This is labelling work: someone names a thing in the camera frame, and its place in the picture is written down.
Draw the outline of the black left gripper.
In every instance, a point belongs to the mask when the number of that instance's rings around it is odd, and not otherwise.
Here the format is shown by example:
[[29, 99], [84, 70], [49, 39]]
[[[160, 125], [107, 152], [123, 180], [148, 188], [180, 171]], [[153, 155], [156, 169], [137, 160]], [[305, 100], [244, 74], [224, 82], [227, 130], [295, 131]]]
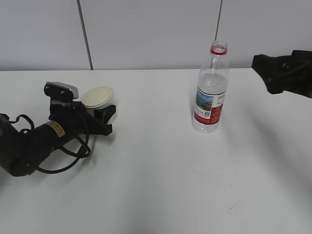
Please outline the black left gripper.
[[92, 117], [80, 101], [70, 103], [50, 102], [49, 119], [57, 122], [67, 134], [91, 134], [108, 136], [116, 118], [116, 106], [94, 110]]

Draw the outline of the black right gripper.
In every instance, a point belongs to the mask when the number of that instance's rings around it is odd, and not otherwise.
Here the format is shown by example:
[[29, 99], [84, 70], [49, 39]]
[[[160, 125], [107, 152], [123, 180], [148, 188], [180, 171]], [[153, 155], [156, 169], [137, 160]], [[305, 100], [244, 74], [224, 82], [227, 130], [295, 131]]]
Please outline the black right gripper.
[[255, 55], [252, 68], [262, 78], [270, 94], [284, 91], [312, 97], [312, 53], [293, 50], [291, 55]]

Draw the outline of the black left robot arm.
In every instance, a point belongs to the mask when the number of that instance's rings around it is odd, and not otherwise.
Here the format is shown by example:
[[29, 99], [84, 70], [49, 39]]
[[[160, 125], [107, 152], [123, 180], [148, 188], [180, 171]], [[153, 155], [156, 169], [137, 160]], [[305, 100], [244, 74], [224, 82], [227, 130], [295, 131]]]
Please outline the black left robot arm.
[[[51, 104], [49, 121], [35, 127], [24, 114], [10, 121], [8, 115], [0, 116], [0, 166], [12, 176], [26, 176], [34, 171], [58, 174], [72, 168], [80, 159], [91, 154], [88, 146], [90, 135], [108, 136], [113, 128], [109, 120], [116, 113], [116, 106], [87, 112], [79, 101], [69, 105]], [[74, 157], [68, 166], [58, 170], [40, 167], [54, 151]]]

